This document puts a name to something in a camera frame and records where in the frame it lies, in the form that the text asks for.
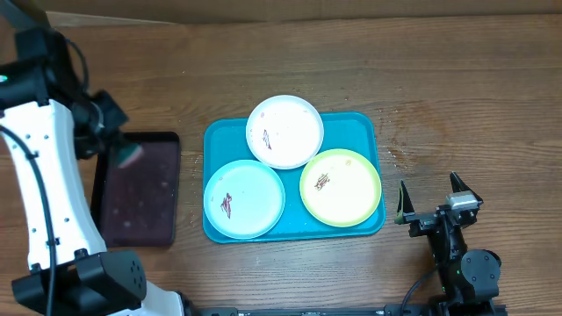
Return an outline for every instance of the yellow plate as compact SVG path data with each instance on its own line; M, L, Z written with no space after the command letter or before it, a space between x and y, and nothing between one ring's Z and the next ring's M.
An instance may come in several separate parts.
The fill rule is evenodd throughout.
M378 172L371 162L347 149L315 156L300 176L300 197L317 220L336 227L364 222L381 195Z

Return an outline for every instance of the green and white object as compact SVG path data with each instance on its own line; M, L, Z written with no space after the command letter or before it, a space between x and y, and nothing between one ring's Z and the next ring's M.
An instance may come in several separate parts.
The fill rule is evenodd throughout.
M300 177L300 196L317 220L349 227L377 209L381 183L375 167L360 154L331 149L315 156Z

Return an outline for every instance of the table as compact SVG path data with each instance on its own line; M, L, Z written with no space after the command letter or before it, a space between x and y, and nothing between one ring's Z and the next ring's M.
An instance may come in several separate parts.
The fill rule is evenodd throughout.
M96 27L63 32L82 48L94 89L131 118L126 131L182 141L177 238L138 248L148 279L196 305L367 307L400 302L431 268L424 238L393 223L400 179L418 212L450 193L455 170L485 203L469 248L503 260L511 315L560 315L562 17L396 18L283 24ZM319 111L361 111L376 126L387 221L370 237L218 245L201 226L205 129L293 94ZM81 162L86 195L95 161ZM25 216L0 152L0 309L26 271ZM436 278L414 295L438 294Z

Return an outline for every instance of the blue tray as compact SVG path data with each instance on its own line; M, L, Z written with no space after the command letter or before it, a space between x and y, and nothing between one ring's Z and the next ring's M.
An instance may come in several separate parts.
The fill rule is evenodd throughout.
M377 144L372 122L359 112L322 113L324 141L320 152L334 148L353 150L369 159L380 175ZM247 118L221 119L205 131L203 145L203 191L215 171L240 159L255 159L246 142ZM300 199L299 181L303 167L276 170L285 186L285 210L279 222L266 234L251 240L236 240L219 233L203 212L203 229L218 243L256 241L295 241L328 237L362 236L376 233L385 224L385 195L363 223L352 227L332 227L320 223L305 208Z

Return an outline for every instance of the red marking on plate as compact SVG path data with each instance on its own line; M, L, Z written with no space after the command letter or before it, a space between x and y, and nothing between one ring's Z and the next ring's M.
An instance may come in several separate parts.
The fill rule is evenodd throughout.
M324 185L326 185L326 183L328 183L328 182L330 182L330 178L328 177L328 174L326 174L326 175L322 174L318 178L318 181L316 182L316 185L314 186L314 188L316 188L316 190L322 190Z
M271 150L271 144L270 144L270 136L267 134L266 130L263 130L263 138L262 138L263 142L265 142L265 146Z
M223 198L222 203L220 204L220 209L227 213L228 219L230 219L230 213L232 212L232 209L230 208L230 201L232 201L232 197L227 193L227 197Z

